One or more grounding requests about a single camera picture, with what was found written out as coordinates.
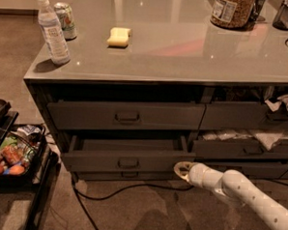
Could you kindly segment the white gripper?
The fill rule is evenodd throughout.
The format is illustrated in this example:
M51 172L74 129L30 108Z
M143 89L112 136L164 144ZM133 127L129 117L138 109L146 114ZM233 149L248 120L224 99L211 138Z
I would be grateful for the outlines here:
M203 163L179 161L174 165L174 172L182 180L191 183L194 187L214 190L221 187L223 173L208 167Z

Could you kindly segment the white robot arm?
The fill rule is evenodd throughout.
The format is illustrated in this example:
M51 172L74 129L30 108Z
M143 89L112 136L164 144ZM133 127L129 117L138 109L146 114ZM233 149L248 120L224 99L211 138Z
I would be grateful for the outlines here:
M288 210L237 170L217 171L200 162L181 161L174 172L193 187L202 187L228 205L247 205L272 230L288 230Z

